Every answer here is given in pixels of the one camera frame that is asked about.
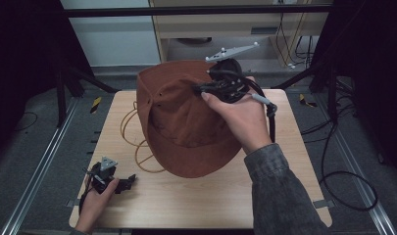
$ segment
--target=black curtain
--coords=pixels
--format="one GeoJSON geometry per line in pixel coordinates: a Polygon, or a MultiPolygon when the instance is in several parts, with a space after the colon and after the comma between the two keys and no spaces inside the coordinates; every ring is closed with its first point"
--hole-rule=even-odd
{"type": "MultiPolygon", "coordinates": [[[[354,100],[375,146],[387,163],[397,167],[397,0],[362,2],[355,4],[351,15],[329,15],[313,63],[355,17],[331,56],[337,74],[354,79],[354,100]]],[[[318,90],[326,79],[317,74],[311,85],[318,90]]]]}
{"type": "Polygon", "coordinates": [[[62,9],[59,0],[0,0],[0,148],[24,114],[26,101],[56,86],[58,67],[93,76],[70,21],[35,14],[62,9]]]}

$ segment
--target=metal rod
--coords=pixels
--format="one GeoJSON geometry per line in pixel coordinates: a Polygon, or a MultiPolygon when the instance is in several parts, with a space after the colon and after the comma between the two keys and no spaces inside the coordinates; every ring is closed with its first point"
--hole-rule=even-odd
{"type": "Polygon", "coordinates": [[[68,18],[93,17],[139,17],[173,15],[214,15],[214,14],[262,14],[262,13],[323,13],[334,10],[352,10],[351,5],[332,4],[291,4],[291,5],[231,5],[231,6],[188,6],[188,7],[147,7],[113,9],[65,9],[35,13],[42,16],[66,16],[68,18]]]}
{"type": "Polygon", "coordinates": [[[27,211],[30,208],[30,205],[33,202],[33,199],[38,192],[39,186],[41,185],[46,172],[49,169],[49,165],[52,163],[52,160],[55,157],[55,154],[60,146],[60,143],[67,132],[67,129],[71,123],[71,120],[74,116],[74,111],[76,105],[78,104],[77,98],[72,98],[72,101],[69,106],[67,118],[64,121],[64,124],[61,127],[58,127],[52,137],[50,143],[48,144],[47,149],[45,150],[44,155],[42,156],[38,167],[35,170],[31,180],[26,186],[24,193],[21,196],[20,201],[16,205],[14,211],[12,212],[10,218],[4,225],[1,234],[2,235],[16,235],[19,232],[22,222],[26,216],[27,211]]]}
{"type": "MultiPolygon", "coordinates": [[[[323,115],[325,118],[330,118],[327,110],[326,110],[326,102],[324,100],[324,97],[321,95],[315,95],[316,99],[318,100],[319,107],[323,111],[323,115]]],[[[335,131],[335,139],[336,139],[336,144],[338,146],[338,149],[341,151],[341,157],[345,163],[345,165],[348,167],[348,169],[356,173],[363,178],[366,178],[366,175],[364,174],[363,170],[361,169],[360,165],[357,163],[354,154],[351,152],[349,144],[346,142],[344,135],[342,132],[337,129],[335,131]]],[[[357,190],[360,193],[363,202],[365,203],[366,206],[369,206],[372,204],[374,197],[372,190],[370,187],[363,181],[359,179],[355,179],[355,184],[357,186],[357,190]]],[[[369,211],[370,216],[372,220],[374,221],[375,227],[378,230],[378,232],[382,235],[396,235],[397,232],[391,223],[390,218],[388,217],[387,213],[385,212],[385,209],[381,202],[378,202],[375,208],[369,211]]]]}

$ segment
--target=gray floor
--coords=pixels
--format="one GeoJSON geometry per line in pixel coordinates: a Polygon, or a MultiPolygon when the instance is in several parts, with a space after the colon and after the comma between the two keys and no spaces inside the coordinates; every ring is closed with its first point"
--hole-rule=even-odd
{"type": "MultiPolygon", "coordinates": [[[[256,40],[261,44],[258,51],[237,58],[244,71],[255,75],[262,86],[269,87],[280,84],[293,74],[304,69],[299,65],[296,69],[282,68],[276,59],[272,45],[267,38],[213,38],[208,44],[188,44],[173,40],[169,53],[170,60],[202,59],[220,51],[221,47],[236,47],[248,45],[256,40]]],[[[135,89],[135,76],[99,76],[105,83],[120,89],[135,89]]],[[[321,107],[313,108],[299,102],[299,94],[303,93],[308,102],[321,103],[326,93],[312,95],[307,92],[306,78],[287,90],[287,96],[301,130],[326,120],[321,107]]],[[[86,92],[76,100],[74,117],[62,139],[52,163],[49,166],[33,203],[27,211],[22,223],[22,231],[40,231],[41,234],[52,234],[52,231],[70,231],[68,219],[71,209],[65,207],[69,199],[77,197],[80,183],[84,177],[83,168],[90,161],[95,149],[95,140],[107,116],[113,100],[113,94],[107,94],[97,87],[83,82],[86,92]],[[94,99],[102,97],[96,114],[89,111],[94,99]]],[[[68,95],[68,104],[75,98],[68,95]]],[[[349,105],[345,99],[341,107],[349,105]]],[[[24,115],[18,128],[30,127],[13,133],[10,142],[1,153],[0,162],[0,229],[12,214],[15,206],[23,195],[27,183],[37,168],[41,157],[54,135],[57,123],[56,91],[49,90],[33,97],[27,102],[26,111],[32,114],[24,115]]],[[[391,165],[380,164],[377,152],[362,123],[353,116],[355,110],[349,110],[339,119],[338,130],[342,138],[349,144],[359,168],[378,192],[380,206],[387,214],[397,232],[397,171],[391,165]]],[[[326,137],[330,126],[315,133],[304,135],[305,141],[326,137]]],[[[324,141],[307,143],[308,153],[316,171],[321,178],[321,158],[324,141]]],[[[325,172],[350,169],[344,158],[344,152],[338,144],[337,136],[333,136],[325,155],[325,172]]],[[[332,190],[344,201],[357,207],[363,207],[363,198],[359,194],[357,184],[351,177],[335,176],[328,180],[332,190]]],[[[332,197],[323,188],[325,197],[332,197]]],[[[330,227],[334,234],[395,234],[378,231],[371,212],[354,211],[336,202],[336,207],[329,209],[333,224],[330,227]]],[[[105,230],[118,234],[117,230],[105,230]]]]}

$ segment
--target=black tripod leg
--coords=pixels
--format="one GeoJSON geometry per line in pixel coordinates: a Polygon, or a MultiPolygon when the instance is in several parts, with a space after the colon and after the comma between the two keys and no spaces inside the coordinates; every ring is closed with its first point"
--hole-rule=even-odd
{"type": "Polygon", "coordinates": [[[57,83],[57,100],[58,100],[58,124],[57,127],[60,127],[67,116],[66,110],[66,92],[64,89],[64,81],[61,78],[61,72],[59,71],[55,75],[55,80],[57,83]]]}
{"type": "Polygon", "coordinates": [[[108,85],[104,84],[103,82],[97,80],[95,77],[89,76],[89,75],[85,74],[84,72],[77,70],[75,68],[70,68],[70,72],[76,76],[81,77],[82,79],[90,82],[91,84],[99,87],[100,89],[102,89],[108,93],[116,93],[116,92],[120,91],[119,89],[115,89],[111,86],[108,86],[108,85]]]}
{"type": "Polygon", "coordinates": [[[323,63],[316,63],[313,66],[311,66],[310,68],[299,72],[298,74],[296,74],[292,78],[286,80],[285,82],[281,83],[280,85],[271,87],[271,89],[282,89],[282,90],[284,90],[287,87],[289,87],[289,86],[295,84],[296,82],[302,80],[303,78],[305,78],[305,77],[307,77],[309,75],[313,75],[322,66],[323,66],[323,63]]]}
{"type": "Polygon", "coordinates": [[[330,77],[328,85],[328,113],[333,123],[338,122],[338,113],[336,111],[336,67],[331,64],[329,67],[330,77]]]}

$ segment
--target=gray sleeve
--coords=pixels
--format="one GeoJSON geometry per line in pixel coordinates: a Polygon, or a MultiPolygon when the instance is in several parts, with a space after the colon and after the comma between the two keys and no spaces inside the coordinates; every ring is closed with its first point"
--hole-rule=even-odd
{"type": "Polygon", "coordinates": [[[74,230],[70,233],[70,235],[87,235],[87,234],[74,229],[74,230]]]}
{"type": "Polygon", "coordinates": [[[277,144],[250,155],[255,234],[330,234],[277,144]]]}

